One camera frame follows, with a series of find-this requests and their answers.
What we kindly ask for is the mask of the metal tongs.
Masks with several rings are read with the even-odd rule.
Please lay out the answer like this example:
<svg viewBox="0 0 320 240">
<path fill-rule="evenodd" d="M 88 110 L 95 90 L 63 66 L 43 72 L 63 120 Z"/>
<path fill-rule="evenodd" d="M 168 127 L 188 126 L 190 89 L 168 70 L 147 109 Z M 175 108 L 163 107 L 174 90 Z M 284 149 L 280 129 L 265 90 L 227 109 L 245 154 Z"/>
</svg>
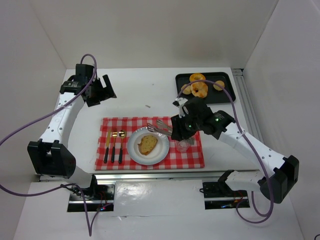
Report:
<svg viewBox="0 0 320 240">
<path fill-rule="evenodd" d="M 164 128 L 159 128 L 158 126 L 152 125 L 151 123 L 147 123 L 147 130 L 151 133 L 160 133 L 166 135 L 167 137 L 172 136 L 172 128 L 170 126 L 164 124 L 160 120 L 158 120 L 157 123 L 160 123 L 160 126 Z M 182 142 L 188 143 L 189 145 L 194 145 L 195 139 L 191 137 L 189 139 L 182 140 Z"/>
</svg>

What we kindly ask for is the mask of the toasted bread slice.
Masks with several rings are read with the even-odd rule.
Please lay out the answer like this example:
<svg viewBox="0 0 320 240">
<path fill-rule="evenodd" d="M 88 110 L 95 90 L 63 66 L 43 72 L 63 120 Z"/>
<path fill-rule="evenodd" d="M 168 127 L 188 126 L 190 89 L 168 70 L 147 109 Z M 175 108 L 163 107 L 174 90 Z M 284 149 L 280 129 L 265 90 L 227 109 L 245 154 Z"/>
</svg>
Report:
<svg viewBox="0 0 320 240">
<path fill-rule="evenodd" d="M 158 139 L 153 135 L 145 135 L 142 137 L 140 143 L 138 143 L 138 150 L 142 155 L 150 154 L 158 143 Z"/>
</svg>

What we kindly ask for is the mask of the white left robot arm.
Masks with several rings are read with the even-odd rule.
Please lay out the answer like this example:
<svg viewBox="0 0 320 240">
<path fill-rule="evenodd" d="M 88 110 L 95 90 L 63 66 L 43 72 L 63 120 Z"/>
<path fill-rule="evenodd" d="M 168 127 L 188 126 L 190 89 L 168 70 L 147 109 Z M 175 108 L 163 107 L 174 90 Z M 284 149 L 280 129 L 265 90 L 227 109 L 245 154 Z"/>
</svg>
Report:
<svg viewBox="0 0 320 240">
<path fill-rule="evenodd" d="M 77 64 L 75 74 L 65 81 L 59 91 L 58 103 L 50 123 L 38 141 L 30 141 L 27 152 L 41 176 L 60 177 L 78 185 L 89 197 L 100 189 L 93 174 L 77 166 L 76 158 L 68 150 L 71 130 L 84 105 L 93 107 L 115 98 L 108 75 L 98 78 L 94 66 Z"/>
</svg>

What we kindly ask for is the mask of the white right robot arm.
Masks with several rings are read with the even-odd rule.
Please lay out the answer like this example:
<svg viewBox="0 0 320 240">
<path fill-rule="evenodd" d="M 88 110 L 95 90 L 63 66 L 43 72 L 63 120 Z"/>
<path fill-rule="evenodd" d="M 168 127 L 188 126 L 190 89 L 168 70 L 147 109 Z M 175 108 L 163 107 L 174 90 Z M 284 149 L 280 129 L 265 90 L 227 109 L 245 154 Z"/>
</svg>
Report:
<svg viewBox="0 0 320 240">
<path fill-rule="evenodd" d="M 254 173 L 227 170 L 219 180 L 231 190 L 259 191 L 271 202 L 280 204 L 297 183 L 299 160 L 267 147 L 239 127 L 227 112 L 213 112 L 199 97 L 190 100 L 179 97 L 173 105 L 179 109 L 179 113 L 171 117 L 173 140 L 188 140 L 202 131 L 229 145 L 257 166 L 258 171 Z"/>
</svg>

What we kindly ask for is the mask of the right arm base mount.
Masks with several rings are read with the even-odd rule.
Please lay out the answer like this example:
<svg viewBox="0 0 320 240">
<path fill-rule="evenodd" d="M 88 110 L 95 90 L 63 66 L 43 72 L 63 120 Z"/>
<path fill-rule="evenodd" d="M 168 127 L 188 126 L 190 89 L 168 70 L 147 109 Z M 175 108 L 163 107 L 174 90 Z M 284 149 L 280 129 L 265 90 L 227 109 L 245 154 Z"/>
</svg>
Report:
<svg viewBox="0 0 320 240">
<path fill-rule="evenodd" d="M 199 191 L 204 197 L 206 210 L 249 208 L 248 193 L 245 190 L 233 191 L 220 182 L 203 182 Z"/>
</svg>

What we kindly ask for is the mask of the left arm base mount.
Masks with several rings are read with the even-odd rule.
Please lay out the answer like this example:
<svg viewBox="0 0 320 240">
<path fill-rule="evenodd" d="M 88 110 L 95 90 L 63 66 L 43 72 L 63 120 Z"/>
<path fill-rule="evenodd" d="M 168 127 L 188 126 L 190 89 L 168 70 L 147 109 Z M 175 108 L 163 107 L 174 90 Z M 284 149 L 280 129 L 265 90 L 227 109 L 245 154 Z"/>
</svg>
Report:
<svg viewBox="0 0 320 240">
<path fill-rule="evenodd" d="M 114 197 L 115 197 L 115 184 L 100 184 L 96 190 L 89 195 L 88 190 L 83 189 L 87 211 L 96 212 L 113 212 L 114 211 Z M 84 201 L 81 192 L 76 187 L 71 188 L 71 193 L 68 200 L 68 213 L 80 213 L 85 211 Z"/>
</svg>

